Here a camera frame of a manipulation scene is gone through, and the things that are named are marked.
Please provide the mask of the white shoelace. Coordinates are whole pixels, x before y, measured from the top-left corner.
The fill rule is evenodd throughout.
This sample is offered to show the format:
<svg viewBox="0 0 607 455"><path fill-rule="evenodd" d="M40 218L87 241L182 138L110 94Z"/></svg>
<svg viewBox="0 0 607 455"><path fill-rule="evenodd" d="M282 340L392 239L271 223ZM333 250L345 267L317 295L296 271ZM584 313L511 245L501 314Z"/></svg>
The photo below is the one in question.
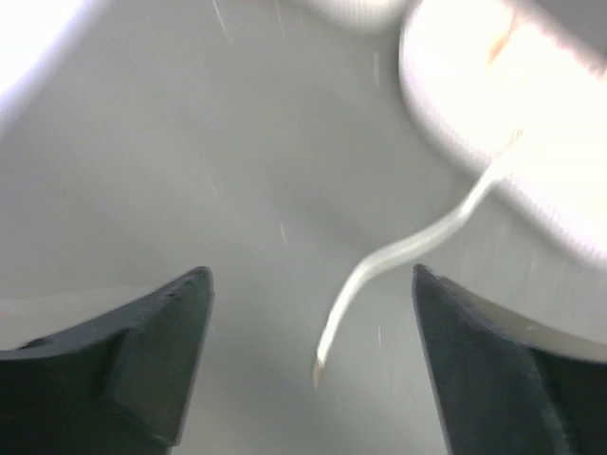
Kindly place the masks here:
<svg viewBox="0 0 607 455"><path fill-rule="evenodd" d="M499 156L487 166L466 197L454 209L417 233L370 253L354 267L335 298L322 329L312 370L315 386L320 382L341 321L359 291L375 277L418 259L457 233L489 193L511 172L513 163L520 154L523 136L523 129L511 135Z"/></svg>

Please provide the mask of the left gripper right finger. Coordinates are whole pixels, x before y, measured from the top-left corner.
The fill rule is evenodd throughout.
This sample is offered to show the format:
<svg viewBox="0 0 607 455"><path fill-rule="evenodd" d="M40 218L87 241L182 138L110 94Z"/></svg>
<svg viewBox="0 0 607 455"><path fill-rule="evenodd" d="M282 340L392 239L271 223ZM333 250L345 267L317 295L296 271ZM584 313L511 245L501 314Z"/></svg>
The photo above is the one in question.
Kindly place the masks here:
<svg viewBox="0 0 607 455"><path fill-rule="evenodd" d="M606 346L418 264L413 302L450 454L603 454Z"/></svg>

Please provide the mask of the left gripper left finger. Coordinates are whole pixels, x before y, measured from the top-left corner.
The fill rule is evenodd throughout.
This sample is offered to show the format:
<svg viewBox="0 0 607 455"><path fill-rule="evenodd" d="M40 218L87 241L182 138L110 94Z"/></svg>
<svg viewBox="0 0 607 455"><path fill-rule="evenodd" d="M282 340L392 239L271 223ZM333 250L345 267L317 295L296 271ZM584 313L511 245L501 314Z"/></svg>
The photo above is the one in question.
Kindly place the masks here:
<svg viewBox="0 0 607 455"><path fill-rule="evenodd" d="M212 313L212 273L1 354L5 454L168 454L180 442Z"/></svg>

